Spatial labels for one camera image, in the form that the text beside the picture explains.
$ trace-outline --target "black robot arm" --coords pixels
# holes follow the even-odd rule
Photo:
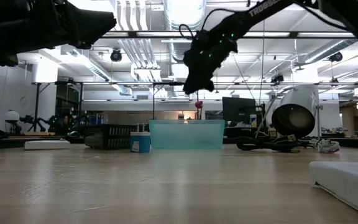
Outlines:
[[[346,27],[328,21],[325,21],[326,23],[352,32],[358,38],[358,0],[318,0],[314,3],[312,0],[263,0],[248,11],[227,10],[233,14],[225,17],[210,31],[202,28],[193,37],[191,49],[185,52],[183,61],[189,68],[189,75],[183,87],[185,93],[191,94],[200,89],[213,91],[213,72],[221,66],[230,52],[237,52],[236,40],[243,37],[254,25],[293,3],[310,12],[313,11],[308,7],[319,9],[329,17],[341,21]]]

